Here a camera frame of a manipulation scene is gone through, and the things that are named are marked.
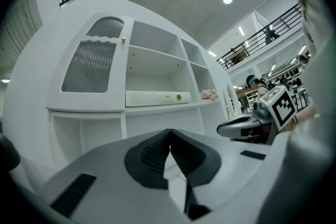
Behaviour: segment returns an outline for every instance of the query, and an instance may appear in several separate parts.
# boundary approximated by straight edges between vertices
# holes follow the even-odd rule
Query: curved white structure
[[[124,21],[120,37],[87,36],[97,20],[109,16]],[[61,90],[82,41],[115,45],[105,93]],[[105,143],[163,128],[217,136],[216,127],[229,119],[228,86],[233,87],[215,59],[158,14],[125,0],[77,0],[43,25],[17,61],[6,93],[4,134],[39,191],[58,170]],[[199,93],[210,88],[219,99],[202,101]],[[125,90],[189,92],[192,102],[125,108]],[[237,97],[231,98],[240,114]]]

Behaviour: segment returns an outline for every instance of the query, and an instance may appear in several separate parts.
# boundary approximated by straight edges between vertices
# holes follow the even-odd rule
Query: cabinet door
[[[125,74],[134,19],[96,13],[65,50],[53,76],[47,108],[72,112],[125,109]]]

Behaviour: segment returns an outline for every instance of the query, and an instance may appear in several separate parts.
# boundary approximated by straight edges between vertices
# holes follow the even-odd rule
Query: balcony
[[[301,24],[301,18],[301,6],[296,4],[237,47],[221,56],[217,62],[225,70],[233,67]]]

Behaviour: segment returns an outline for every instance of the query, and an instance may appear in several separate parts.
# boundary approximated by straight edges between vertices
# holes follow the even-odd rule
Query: ribbed glass panel
[[[124,22],[114,17],[106,17],[96,21],[96,23],[88,31],[87,36],[93,37],[119,37]]]
[[[115,43],[81,42],[64,78],[63,92],[107,91]]]

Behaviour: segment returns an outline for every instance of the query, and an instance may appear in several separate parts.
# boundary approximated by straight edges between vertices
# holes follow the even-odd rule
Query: white box
[[[292,97],[285,86],[276,86],[260,98],[273,117],[278,131],[281,131],[296,114]]]
[[[191,103],[189,92],[126,91],[125,106],[155,106]]]

